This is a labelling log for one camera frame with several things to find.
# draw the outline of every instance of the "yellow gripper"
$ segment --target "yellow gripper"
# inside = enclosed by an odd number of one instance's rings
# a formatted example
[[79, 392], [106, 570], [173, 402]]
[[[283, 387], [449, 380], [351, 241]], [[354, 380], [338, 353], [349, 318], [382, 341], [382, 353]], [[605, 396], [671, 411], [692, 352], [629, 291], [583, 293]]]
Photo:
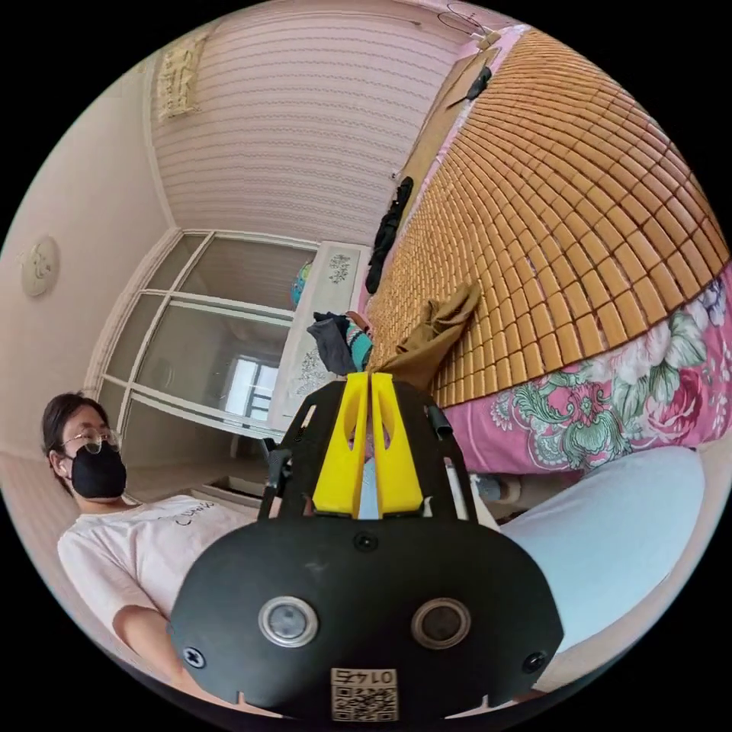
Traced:
[[349, 374], [313, 494], [318, 513], [358, 518], [366, 451], [369, 384], [379, 519], [422, 505], [412, 452], [390, 374]]

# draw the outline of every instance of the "brown cloth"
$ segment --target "brown cloth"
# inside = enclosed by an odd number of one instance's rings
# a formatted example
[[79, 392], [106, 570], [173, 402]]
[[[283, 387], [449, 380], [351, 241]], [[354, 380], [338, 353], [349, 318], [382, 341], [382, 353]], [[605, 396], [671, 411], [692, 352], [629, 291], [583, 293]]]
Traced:
[[421, 391], [439, 371], [478, 305], [480, 282], [462, 284], [446, 303], [428, 300], [419, 325], [396, 347], [396, 355], [369, 371], [391, 374]]

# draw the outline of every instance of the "label sticker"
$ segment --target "label sticker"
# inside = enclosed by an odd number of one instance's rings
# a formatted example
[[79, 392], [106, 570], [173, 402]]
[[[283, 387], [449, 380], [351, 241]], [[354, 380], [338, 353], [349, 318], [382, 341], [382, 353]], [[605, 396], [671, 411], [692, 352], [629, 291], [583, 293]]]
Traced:
[[331, 669], [331, 710], [336, 722], [396, 722], [396, 669]]

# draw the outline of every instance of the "pink flower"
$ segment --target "pink flower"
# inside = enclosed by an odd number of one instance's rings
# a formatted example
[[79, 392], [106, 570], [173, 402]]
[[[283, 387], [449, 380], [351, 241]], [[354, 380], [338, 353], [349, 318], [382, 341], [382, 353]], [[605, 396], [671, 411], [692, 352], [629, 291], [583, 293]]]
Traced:
[[647, 430], [664, 442], [676, 442], [694, 428], [702, 410], [702, 379], [691, 368], [679, 372], [681, 385], [668, 403], [649, 396], [644, 406]]
[[581, 422], [585, 427], [589, 427], [597, 417], [599, 411], [599, 395], [602, 384], [594, 384], [592, 382], [577, 384], [567, 398], [568, 405], [573, 406], [571, 422]]

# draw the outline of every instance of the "qr code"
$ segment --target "qr code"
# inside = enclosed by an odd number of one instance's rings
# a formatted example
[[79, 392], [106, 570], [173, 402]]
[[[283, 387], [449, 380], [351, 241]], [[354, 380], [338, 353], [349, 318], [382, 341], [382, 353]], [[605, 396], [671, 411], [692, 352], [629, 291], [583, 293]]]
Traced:
[[396, 686], [333, 686], [333, 720], [338, 722], [396, 721]]

